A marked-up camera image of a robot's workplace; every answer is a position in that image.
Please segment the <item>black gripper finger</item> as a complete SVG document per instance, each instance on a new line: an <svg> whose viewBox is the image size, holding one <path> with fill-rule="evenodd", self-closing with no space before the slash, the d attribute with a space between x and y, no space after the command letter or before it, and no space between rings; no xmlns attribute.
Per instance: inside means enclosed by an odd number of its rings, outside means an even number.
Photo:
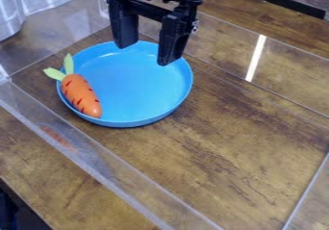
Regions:
<svg viewBox="0 0 329 230"><path fill-rule="evenodd" d="M159 32L157 59L159 65L167 65L181 56L188 36L196 29L196 7L177 5L161 18Z"/></svg>
<svg viewBox="0 0 329 230"><path fill-rule="evenodd" d="M108 6L114 45L122 49L138 39L138 17L132 13L125 0L108 0Z"/></svg>

